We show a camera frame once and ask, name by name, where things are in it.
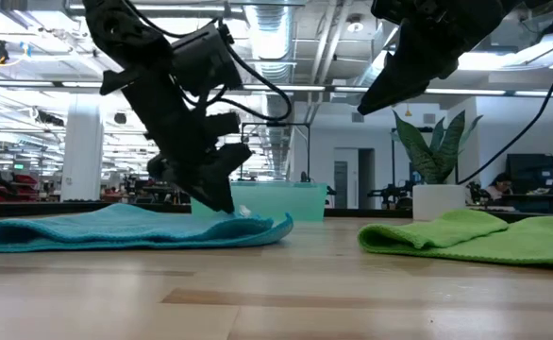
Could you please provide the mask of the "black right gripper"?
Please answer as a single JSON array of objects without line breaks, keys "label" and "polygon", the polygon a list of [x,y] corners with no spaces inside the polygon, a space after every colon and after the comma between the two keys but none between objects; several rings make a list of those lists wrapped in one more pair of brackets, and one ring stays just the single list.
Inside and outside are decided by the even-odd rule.
[{"label": "black right gripper", "polygon": [[512,0],[374,0],[371,12],[398,25],[394,53],[358,105],[362,115],[422,94],[447,78],[459,57],[492,33],[512,11]]}]

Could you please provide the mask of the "person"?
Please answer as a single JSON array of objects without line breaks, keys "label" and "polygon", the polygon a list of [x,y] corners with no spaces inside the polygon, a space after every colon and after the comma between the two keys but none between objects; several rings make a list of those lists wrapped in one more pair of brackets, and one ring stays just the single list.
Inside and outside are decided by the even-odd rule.
[{"label": "person", "polygon": [[485,191],[490,196],[491,200],[499,200],[503,196],[512,194],[511,176],[507,173],[498,174]]}]

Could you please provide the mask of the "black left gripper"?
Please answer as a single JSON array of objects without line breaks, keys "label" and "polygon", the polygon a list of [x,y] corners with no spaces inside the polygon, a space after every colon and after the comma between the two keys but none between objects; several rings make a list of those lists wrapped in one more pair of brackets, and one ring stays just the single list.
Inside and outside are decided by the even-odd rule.
[{"label": "black left gripper", "polygon": [[[247,144],[217,147],[221,136],[239,131],[236,113],[206,115],[209,92],[193,96],[172,74],[172,58],[137,62],[106,71],[102,95],[121,91],[160,153],[147,163],[153,179],[173,183],[215,212],[233,213],[230,174],[252,155]],[[179,163],[211,163],[210,169]]]}]

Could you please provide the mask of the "snake plant in white pot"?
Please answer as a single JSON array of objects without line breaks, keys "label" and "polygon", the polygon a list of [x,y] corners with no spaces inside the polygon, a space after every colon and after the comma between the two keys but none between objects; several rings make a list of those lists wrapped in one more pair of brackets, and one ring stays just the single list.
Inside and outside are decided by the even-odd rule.
[{"label": "snake plant in white pot", "polygon": [[439,121],[432,130],[430,144],[414,125],[393,111],[398,140],[405,147],[413,168],[424,184],[412,187],[412,213],[416,221],[431,221],[441,215],[465,208],[465,189],[448,184],[449,175],[456,169],[462,147],[477,127],[481,115],[466,127],[465,111],[457,114],[444,127]]}]

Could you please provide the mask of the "green microfiber towel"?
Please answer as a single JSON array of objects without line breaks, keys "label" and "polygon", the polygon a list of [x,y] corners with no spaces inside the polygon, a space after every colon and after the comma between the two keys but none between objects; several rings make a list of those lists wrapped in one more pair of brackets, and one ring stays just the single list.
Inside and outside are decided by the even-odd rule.
[{"label": "green microfiber towel", "polygon": [[447,212],[429,222],[360,229],[370,253],[509,265],[553,265],[553,215],[508,223],[486,212]]}]

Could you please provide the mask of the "white building column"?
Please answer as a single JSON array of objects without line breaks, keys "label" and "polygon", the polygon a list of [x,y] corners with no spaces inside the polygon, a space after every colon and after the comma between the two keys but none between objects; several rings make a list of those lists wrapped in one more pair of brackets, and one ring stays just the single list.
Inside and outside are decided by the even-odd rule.
[{"label": "white building column", "polygon": [[97,200],[100,197],[104,137],[100,97],[70,95],[60,200]]}]

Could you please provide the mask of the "grey door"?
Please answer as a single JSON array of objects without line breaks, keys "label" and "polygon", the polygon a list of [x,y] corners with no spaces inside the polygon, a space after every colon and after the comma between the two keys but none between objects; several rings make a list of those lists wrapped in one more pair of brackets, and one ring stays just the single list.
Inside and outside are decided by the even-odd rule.
[{"label": "grey door", "polygon": [[334,207],[347,208],[348,166],[346,161],[334,162]]}]

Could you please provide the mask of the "red cart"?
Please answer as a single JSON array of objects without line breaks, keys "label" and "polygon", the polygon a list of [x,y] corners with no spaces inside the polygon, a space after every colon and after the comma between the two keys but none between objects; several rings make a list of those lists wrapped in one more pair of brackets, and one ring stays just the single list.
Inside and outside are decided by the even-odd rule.
[{"label": "red cart", "polygon": [[8,194],[8,196],[0,195],[0,202],[33,202],[39,199],[38,182],[30,175],[12,174],[8,184],[15,191],[15,194],[10,193],[5,186],[0,185],[0,191]]}]

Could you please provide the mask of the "black background stand frame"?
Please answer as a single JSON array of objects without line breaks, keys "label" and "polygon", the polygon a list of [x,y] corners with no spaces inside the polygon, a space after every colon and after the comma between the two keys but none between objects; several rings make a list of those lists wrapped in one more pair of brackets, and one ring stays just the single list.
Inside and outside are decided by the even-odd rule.
[{"label": "black background stand frame", "polygon": [[294,139],[305,144],[306,168],[310,174],[310,124],[296,122],[243,122],[239,139],[247,144],[252,157],[238,168],[238,180],[257,179],[297,181],[292,170]]}]

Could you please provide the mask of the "silver ventilation duct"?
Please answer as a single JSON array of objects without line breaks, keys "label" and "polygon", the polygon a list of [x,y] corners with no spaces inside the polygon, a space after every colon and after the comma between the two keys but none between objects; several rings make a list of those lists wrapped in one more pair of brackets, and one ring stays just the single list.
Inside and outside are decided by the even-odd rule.
[{"label": "silver ventilation duct", "polygon": [[[293,78],[293,10],[283,6],[244,6],[250,25],[250,40],[257,72],[276,85],[290,84]],[[288,127],[263,127],[260,134],[268,157],[268,175],[285,179],[289,152]]]}]

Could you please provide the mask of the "blue microfiber towel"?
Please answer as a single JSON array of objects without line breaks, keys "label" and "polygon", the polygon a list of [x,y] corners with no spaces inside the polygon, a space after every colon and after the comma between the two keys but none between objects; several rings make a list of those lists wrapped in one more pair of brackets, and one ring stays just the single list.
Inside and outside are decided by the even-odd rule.
[{"label": "blue microfiber towel", "polygon": [[271,245],[293,229],[257,215],[152,212],[127,204],[71,215],[0,220],[0,253],[87,249],[198,249]]}]

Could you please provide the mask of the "teal plastic basket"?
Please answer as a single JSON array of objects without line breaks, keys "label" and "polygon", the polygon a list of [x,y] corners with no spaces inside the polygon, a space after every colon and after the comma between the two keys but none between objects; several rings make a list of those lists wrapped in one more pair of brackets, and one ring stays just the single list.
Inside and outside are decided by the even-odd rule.
[{"label": "teal plastic basket", "polygon": [[295,222],[321,222],[324,218],[327,186],[324,183],[290,181],[231,182],[235,213],[215,212],[194,198],[192,215],[205,219],[232,216],[272,218],[279,222],[288,213]]}]

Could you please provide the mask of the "dark desk with screens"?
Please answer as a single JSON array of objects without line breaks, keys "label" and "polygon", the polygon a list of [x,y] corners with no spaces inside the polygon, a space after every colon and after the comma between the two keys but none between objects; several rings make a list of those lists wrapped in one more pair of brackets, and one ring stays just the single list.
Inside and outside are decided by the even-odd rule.
[{"label": "dark desk with screens", "polygon": [[509,154],[512,206],[522,213],[553,213],[553,155]]}]

